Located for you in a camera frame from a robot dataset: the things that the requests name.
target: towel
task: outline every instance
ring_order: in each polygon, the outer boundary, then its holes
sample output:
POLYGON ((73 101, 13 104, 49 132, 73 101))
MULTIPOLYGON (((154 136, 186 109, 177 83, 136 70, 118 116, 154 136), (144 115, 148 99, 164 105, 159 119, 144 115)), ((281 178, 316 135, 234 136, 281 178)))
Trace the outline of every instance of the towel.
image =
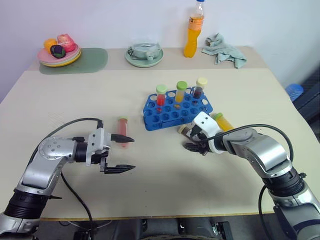
POLYGON ((223 61, 232 61, 237 69, 242 68, 247 58, 236 47, 225 43, 222 34, 209 36, 205 39, 205 47, 202 52, 208 55, 216 55, 215 64, 220 64, 223 61))

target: yellow plate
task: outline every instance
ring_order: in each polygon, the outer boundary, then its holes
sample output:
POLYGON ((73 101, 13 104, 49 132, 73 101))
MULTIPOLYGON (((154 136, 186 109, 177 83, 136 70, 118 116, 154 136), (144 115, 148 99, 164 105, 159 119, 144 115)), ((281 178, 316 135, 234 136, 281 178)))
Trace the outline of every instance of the yellow plate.
POLYGON ((63 67, 63 66, 66 66, 66 65, 69 65, 69 64, 72 64, 73 62, 75 62, 80 56, 81 56, 81 53, 82 53, 82 50, 80 48, 80 51, 79 51, 79 55, 76 56, 74 59, 72 59, 71 61, 67 61, 67 62, 64 62, 64 63, 61 63, 61 64, 57 64, 57 65, 49 65, 49 64, 45 64, 43 62, 41 62, 42 65, 45 65, 47 67, 51 67, 51 68, 56 68, 56 67, 63 67))

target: pink liquid test tube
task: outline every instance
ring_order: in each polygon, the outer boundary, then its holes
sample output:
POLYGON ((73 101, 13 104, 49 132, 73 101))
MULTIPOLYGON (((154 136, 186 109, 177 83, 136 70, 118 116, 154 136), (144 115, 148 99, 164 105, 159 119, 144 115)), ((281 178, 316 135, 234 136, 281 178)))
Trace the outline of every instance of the pink liquid test tube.
MULTIPOLYGON (((125 116, 119 117, 117 128, 118 128, 118 134, 121 134, 123 136, 127 136, 128 118, 125 116)), ((122 148, 128 147, 127 142, 122 142, 122 143, 120 143, 120 145, 122 148)))

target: test tube rack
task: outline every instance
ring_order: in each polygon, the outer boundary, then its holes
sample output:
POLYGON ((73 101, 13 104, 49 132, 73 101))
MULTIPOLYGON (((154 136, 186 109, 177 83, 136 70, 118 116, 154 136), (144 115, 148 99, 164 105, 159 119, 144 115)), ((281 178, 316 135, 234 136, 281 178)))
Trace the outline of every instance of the test tube rack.
POLYGON ((199 112, 209 115, 213 108, 204 92, 200 98, 194 98, 195 87, 188 87, 184 93, 183 101, 176 102, 176 90, 165 93, 163 106, 157 105, 157 94, 148 96, 143 108, 143 120, 148 131, 169 128, 192 122, 199 112))

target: table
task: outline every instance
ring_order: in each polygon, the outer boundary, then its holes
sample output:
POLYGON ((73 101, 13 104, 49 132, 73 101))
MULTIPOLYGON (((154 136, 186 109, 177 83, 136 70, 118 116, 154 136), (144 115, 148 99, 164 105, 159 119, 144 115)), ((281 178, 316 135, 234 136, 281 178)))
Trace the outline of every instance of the table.
MULTIPOLYGON (((135 142, 127 149, 113 144, 109 164, 130 164, 135 169, 104 175, 98 165, 74 163, 63 168, 94 219, 256 214, 263 183, 247 160, 226 152, 206 156, 189 152, 182 147, 187 139, 177 133, 178 127, 145 130, 142 109, 156 85, 174 90, 177 81, 194 86, 198 77, 208 78, 207 98, 234 127, 270 124, 289 136, 294 166, 307 173, 305 180, 319 199, 316 137, 261 57, 250 47, 241 50, 248 57, 242 69, 233 68, 231 62, 213 65, 214 57, 199 51, 194 59, 184 58, 177 48, 164 49, 162 62, 148 69, 127 63, 124 49, 108 50, 109 63, 96 73, 44 75, 35 61, 0 104, 0 211, 7 206, 34 147, 47 133, 83 117, 100 118, 109 132, 115 132, 117 117, 125 115, 128 135, 135 142)), ((95 127, 95 122, 76 123, 58 136, 87 137, 95 127)), ((278 133, 257 130, 288 150, 278 133)), ((63 199, 48 201, 43 220, 88 219, 61 179, 53 194, 63 199)), ((273 211, 268 194, 262 208, 273 211)))

